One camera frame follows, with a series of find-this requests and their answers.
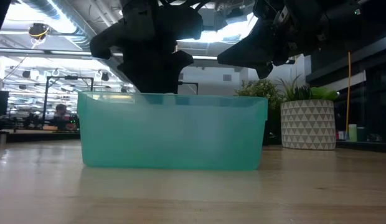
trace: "potted plant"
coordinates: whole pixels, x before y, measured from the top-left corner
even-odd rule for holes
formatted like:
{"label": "potted plant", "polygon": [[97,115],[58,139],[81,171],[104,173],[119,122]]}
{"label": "potted plant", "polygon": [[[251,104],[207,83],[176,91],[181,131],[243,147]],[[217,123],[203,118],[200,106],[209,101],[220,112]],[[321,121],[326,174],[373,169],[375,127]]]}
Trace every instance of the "potted plant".
{"label": "potted plant", "polygon": [[327,88],[297,86],[280,80],[286,102],[281,104],[281,142],[293,149],[333,150],[336,147],[336,124],[333,100],[336,91]]}
{"label": "potted plant", "polygon": [[276,141],[275,144],[280,144],[280,104],[283,102],[283,96],[279,93],[276,85],[267,79],[248,82],[243,80],[242,87],[236,90],[236,94],[238,96],[254,96],[268,99],[268,120],[265,123],[263,145],[270,143],[271,133]]}

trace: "plastic bin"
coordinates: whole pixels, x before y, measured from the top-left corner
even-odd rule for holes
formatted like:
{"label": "plastic bin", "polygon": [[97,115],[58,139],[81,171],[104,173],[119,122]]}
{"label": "plastic bin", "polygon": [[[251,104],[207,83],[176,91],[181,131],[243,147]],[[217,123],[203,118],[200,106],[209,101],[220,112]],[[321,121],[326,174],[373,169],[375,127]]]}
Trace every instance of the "plastic bin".
{"label": "plastic bin", "polygon": [[80,92],[87,166],[254,170],[268,101],[257,97]]}

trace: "ceiling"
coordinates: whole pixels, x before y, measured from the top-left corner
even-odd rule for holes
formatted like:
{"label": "ceiling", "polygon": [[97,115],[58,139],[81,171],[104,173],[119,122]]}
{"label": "ceiling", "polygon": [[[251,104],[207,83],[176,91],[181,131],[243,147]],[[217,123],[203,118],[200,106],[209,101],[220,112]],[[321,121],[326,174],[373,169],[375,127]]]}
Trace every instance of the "ceiling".
{"label": "ceiling", "polygon": [[[98,2],[103,4],[103,7],[100,7],[101,12],[98,11],[97,7],[94,7],[94,4],[98,4]],[[239,0],[225,2],[237,6],[243,5],[243,1]],[[0,33],[0,48],[87,51],[72,41],[73,35],[69,35],[75,30],[72,27],[75,21],[68,21],[71,23],[70,26],[64,23],[60,24],[44,13],[30,8],[23,2],[21,3],[13,4],[9,8]],[[122,18],[119,0],[68,0],[68,3],[71,13],[65,13],[62,16],[66,18],[73,15],[81,18],[84,31],[89,31],[93,35],[100,33],[116,20]],[[179,41],[179,50],[195,56],[216,57],[247,36],[256,22],[256,18],[251,13],[247,16],[246,22],[232,24],[216,32],[214,29],[217,27],[217,21],[220,18],[225,18],[220,11],[214,10],[215,6],[223,7],[222,2],[220,4],[210,2],[199,11],[203,17],[204,25],[207,27],[207,31],[202,33],[202,38],[200,40]],[[36,22],[50,24],[53,29],[42,41],[32,39],[28,34],[29,28]],[[93,78],[96,91],[121,91],[121,88],[134,91],[133,85],[128,83],[115,68],[121,63],[120,58],[113,58],[113,61],[101,61],[84,57],[69,59],[53,58],[51,55],[29,56],[31,55],[0,54],[0,78],[3,79],[0,81],[0,88],[11,92],[12,98],[9,102],[14,110],[21,110],[22,108],[27,108],[29,111],[41,110],[42,105],[40,104],[43,103],[47,76],[71,75],[80,78]],[[216,60],[196,60],[192,66],[224,67],[219,65]],[[23,73],[26,74],[26,72],[30,73],[29,78],[23,77]],[[108,74],[108,81],[101,79],[104,73]],[[66,103],[70,110],[75,111],[77,93],[88,90],[85,80],[59,79],[55,83],[53,81],[50,82],[52,86],[49,88],[49,101]],[[53,111],[54,106],[55,104],[50,105],[49,111]]]}

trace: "wooden table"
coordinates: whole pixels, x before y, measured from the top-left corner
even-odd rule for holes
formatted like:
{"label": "wooden table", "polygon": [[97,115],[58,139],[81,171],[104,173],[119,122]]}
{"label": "wooden table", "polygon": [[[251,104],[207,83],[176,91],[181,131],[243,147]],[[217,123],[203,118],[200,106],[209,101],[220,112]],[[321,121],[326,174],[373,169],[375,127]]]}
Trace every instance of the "wooden table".
{"label": "wooden table", "polygon": [[386,154],[266,148],[258,171],[94,169],[78,141],[0,150],[0,224],[386,223]]}

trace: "white geometric planter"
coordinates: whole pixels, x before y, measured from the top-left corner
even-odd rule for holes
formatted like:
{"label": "white geometric planter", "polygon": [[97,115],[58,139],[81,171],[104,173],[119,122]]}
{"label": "white geometric planter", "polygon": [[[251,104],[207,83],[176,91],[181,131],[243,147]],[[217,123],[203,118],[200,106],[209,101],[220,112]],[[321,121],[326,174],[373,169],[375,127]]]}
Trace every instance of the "white geometric planter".
{"label": "white geometric planter", "polygon": [[335,149],[333,102],[299,100],[282,103],[281,140],[283,147],[293,149]]}

